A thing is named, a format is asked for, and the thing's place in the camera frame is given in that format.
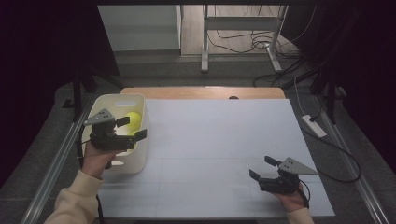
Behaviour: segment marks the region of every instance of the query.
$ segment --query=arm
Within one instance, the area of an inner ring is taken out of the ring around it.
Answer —
[[[304,200],[296,191],[289,195],[273,193],[282,203],[288,217],[289,224],[313,224],[314,220],[308,208],[304,206]]]
[[[88,142],[81,170],[73,184],[59,193],[55,211],[46,223],[92,223],[98,208],[96,194],[103,184],[103,171],[120,152],[97,150]]]

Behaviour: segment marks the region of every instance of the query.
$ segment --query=beige sleeve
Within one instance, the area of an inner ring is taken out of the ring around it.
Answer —
[[[55,211],[45,223],[92,223],[98,208],[96,194],[103,180],[78,171],[73,184],[62,189],[55,202]]]
[[[313,224],[311,214],[307,208],[302,208],[294,212],[286,214],[288,216],[289,224]]]

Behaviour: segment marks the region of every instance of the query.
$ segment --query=plastic bin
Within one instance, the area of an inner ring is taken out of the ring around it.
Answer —
[[[140,130],[148,130],[147,138],[138,141],[134,148],[128,149],[116,156],[112,167],[106,172],[115,174],[135,174],[143,169],[146,163],[146,155],[149,147],[149,113],[146,108],[145,97],[141,94],[107,94],[96,99],[92,106],[89,118],[102,109],[107,109],[115,119],[126,116],[129,112],[136,112],[142,116]],[[127,135],[130,130],[126,125],[115,128],[116,135]],[[85,127],[82,133],[82,142],[90,139],[92,126]]]

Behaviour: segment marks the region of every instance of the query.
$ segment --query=human hand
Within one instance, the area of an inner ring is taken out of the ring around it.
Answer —
[[[102,179],[103,171],[107,164],[116,158],[122,150],[100,150],[96,149],[91,142],[85,144],[84,163],[81,171],[97,179]]]
[[[299,189],[303,191],[303,186],[301,183]],[[288,213],[305,208],[304,199],[297,192],[297,190],[294,191],[294,193],[292,194],[279,194],[279,193],[272,193],[272,194],[274,194],[280,200],[286,212]]]

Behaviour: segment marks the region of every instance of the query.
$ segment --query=power strip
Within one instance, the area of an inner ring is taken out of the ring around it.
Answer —
[[[312,132],[314,132],[317,137],[324,137],[327,134],[323,131],[323,129],[320,128],[320,126],[317,124],[316,121],[311,121],[309,120],[311,116],[305,115],[302,116],[303,121],[305,122],[306,125],[311,129]]]

